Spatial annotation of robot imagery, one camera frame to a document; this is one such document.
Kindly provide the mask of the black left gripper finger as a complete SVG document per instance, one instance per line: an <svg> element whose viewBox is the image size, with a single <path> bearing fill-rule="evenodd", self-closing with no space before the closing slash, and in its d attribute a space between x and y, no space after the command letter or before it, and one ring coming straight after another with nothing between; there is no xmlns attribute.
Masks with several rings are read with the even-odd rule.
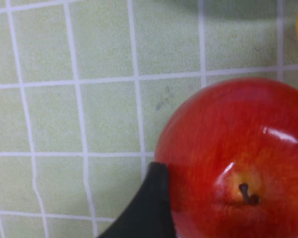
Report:
<svg viewBox="0 0 298 238"><path fill-rule="evenodd" d="M130 204L100 238L176 238L166 164L151 162Z"/></svg>

